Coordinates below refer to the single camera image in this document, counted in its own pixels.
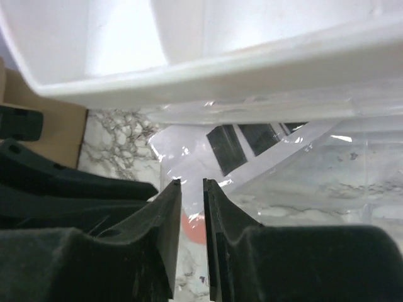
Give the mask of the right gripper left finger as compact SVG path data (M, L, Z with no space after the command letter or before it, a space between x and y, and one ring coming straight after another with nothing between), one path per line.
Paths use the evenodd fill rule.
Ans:
M2 301L167 301L174 296L181 184L92 237L76 228L1 232Z

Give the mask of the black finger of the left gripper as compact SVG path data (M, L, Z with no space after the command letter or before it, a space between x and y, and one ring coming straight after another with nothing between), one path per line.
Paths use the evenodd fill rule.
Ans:
M106 230L142 209L156 194L148 182L96 176L48 160L16 140L1 143L3 230Z

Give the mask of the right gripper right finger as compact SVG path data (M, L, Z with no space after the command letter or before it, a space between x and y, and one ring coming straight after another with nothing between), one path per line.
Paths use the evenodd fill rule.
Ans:
M402 255L381 228L266 226L203 182L211 301L401 301Z

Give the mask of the pink round compact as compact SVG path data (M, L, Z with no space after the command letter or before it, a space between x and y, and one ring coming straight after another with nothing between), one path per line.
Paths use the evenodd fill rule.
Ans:
M181 226L186 236L195 243L206 244L205 215L197 213L188 216L184 211L181 214Z

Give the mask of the eyeshadow palette plastic sleeve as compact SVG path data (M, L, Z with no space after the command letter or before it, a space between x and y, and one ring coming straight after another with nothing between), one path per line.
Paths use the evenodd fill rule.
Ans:
M204 210L204 179L216 180L230 193L275 171L336 125L336 121L173 125L152 136L149 143L162 164L162 183L181 181L183 211L194 220Z

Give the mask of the white makeup organizer with drawers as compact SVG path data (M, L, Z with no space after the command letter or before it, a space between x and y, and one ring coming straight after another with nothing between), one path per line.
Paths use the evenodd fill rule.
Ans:
M265 224L402 226L401 1L2 1L39 96L165 125L336 121L229 197Z

